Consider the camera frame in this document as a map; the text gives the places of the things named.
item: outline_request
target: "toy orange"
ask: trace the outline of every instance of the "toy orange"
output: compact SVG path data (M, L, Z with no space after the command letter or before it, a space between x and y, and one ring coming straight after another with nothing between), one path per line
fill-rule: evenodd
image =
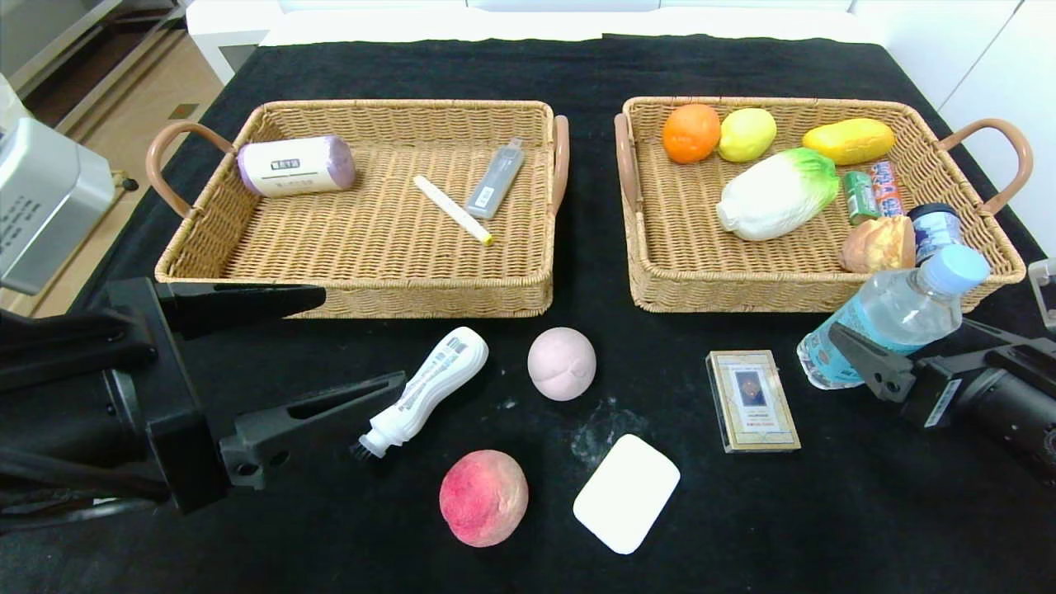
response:
M663 125L663 149L675 163L696 163L719 144L719 114L699 104L671 112Z

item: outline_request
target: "yellow fruit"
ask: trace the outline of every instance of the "yellow fruit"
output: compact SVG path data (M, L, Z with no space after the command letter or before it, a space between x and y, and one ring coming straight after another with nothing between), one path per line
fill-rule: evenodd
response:
M722 120L719 156L734 163L758 159L777 135L777 123L770 112L757 107L738 109Z
M854 165L887 154L894 146L894 132L879 119L855 117L814 128L803 135L803 146L836 165Z

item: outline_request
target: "wicker basket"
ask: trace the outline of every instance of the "wicker basket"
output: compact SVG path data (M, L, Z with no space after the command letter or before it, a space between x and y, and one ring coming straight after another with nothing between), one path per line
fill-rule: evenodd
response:
M193 130L227 153L193 207L158 172L158 155ZM345 191L261 198L235 154L246 143L337 134L353 148ZM524 140L525 161L483 246L414 186L426 175L458 201L494 151ZM182 217L154 274L161 282L309 283L314 318L527 317L552 301L554 217L568 174L568 122L539 101L277 101L233 144L189 122L163 130L148 177Z
M912 108L887 101L749 97L635 97L616 116L617 161L623 193L630 293L649 312L832 312L868 278L844 272L838 253L851 226L841 194L798 229L763 242L727 233L715 215L722 187L752 163L713 155L677 165L663 149L662 128L678 106L701 103L719 117L761 107L777 122L777 137L763 157L800 145L803 134L848 117L873 117L898 138L888 154L908 210L930 202L957 209L965 241L989 262L992 275L966 295L965 311L998 287L1018 282L1025 267L993 214L1031 173L1030 146L1011 124L980 120L939 142ZM983 127L997 128L1019 154L1012 184L985 205L954 161L949 148ZM840 167L866 170L868 164Z

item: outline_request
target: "brown leather handle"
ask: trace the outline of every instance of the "brown leather handle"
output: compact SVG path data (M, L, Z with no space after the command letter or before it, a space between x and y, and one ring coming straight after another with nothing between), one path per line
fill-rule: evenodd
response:
M982 210L984 212L989 212L994 215L998 210L1004 208L1004 205L1012 200L1012 197L1016 196L1016 192L1023 187L1026 180L1030 179L1031 172L1034 171L1034 151L1031 150L1031 144L1026 142L1026 136L1019 131L1011 123L1004 119L998 119L996 117L988 117L986 119L980 119L978 122L973 122L964 128L961 128L957 132L954 132L946 138L939 142L939 148L942 150L949 150L957 145L961 144L964 138L972 135L974 132L981 130L983 128L994 128L998 132L1004 134L1005 138L1012 143L1012 148L1016 149L1016 156L1019 157L1019 170L1016 171L1016 177L1012 179L1012 182L1001 191L997 192L994 198L986 201L983 204Z
M234 149L231 147L231 143L225 141L220 134L201 124L188 120L173 122L166 126L150 143L150 148L147 149L147 179L150 180L150 185L154 186L162 199L176 211L176 215L186 219L191 214L190 205L180 198L172 186L162 178L162 154L165 149L169 148L172 141L184 132L197 132L224 152L234 152Z
M627 116L622 113L616 114L612 123L616 126L616 166L620 171L620 187L623 189L624 198L627 199L630 211L638 212L641 198L638 191L635 155L630 148L630 124L627 122Z
M553 118L553 133L557 143L553 147L553 199L550 201L550 215L558 216L562 201L565 200L565 188L568 187L568 159L571 146L568 143L568 118L559 115Z

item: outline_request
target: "blue bottle cap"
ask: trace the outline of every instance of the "blue bottle cap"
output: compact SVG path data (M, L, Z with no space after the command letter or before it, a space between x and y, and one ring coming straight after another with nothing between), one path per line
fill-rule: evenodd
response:
M942 293L963 295L989 276L986 258L960 244L946 245L921 264L921 275Z

